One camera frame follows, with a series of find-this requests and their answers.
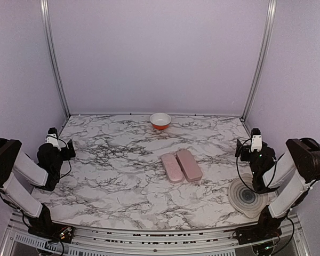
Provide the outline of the pink soft glasses case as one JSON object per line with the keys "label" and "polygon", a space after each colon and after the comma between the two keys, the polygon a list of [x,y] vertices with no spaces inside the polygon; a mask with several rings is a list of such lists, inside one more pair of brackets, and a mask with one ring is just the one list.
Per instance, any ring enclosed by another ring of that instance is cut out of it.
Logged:
{"label": "pink soft glasses case", "polygon": [[161,156],[166,176],[171,183],[180,183],[183,180],[183,173],[174,154],[164,154]]}

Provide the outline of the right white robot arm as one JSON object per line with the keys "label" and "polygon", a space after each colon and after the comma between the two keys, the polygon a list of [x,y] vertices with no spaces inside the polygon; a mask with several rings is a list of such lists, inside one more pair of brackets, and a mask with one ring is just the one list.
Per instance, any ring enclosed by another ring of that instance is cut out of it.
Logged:
{"label": "right white robot arm", "polygon": [[320,181],[320,144],[312,138],[288,139],[286,152],[276,157],[275,151],[254,135],[246,142],[236,142],[237,161],[248,162],[253,193],[279,195],[259,214],[257,224],[237,228],[234,232],[239,244],[259,242],[281,235],[280,225],[289,212],[308,195]]}

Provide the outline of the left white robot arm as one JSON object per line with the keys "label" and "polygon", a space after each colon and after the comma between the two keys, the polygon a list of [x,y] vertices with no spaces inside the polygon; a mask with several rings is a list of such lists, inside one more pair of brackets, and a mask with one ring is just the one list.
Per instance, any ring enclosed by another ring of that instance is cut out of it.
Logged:
{"label": "left white robot arm", "polygon": [[58,138],[52,134],[50,141],[42,144],[34,162],[22,150],[19,140],[0,138],[0,195],[10,207],[22,213],[24,224],[32,235],[70,243],[74,227],[55,223],[50,209],[20,183],[15,174],[23,176],[32,186],[46,191],[54,191],[63,177],[61,168],[65,161],[75,157],[72,142],[60,147]]}

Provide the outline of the pink hard glasses case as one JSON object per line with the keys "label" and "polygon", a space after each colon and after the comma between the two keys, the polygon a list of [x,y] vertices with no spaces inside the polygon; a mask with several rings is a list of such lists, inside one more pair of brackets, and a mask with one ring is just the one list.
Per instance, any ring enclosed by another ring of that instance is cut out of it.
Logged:
{"label": "pink hard glasses case", "polygon": [[176,156],[188,182],[199,181],[202,178],[203,173],[190,151],[180,150],[176,153]]}

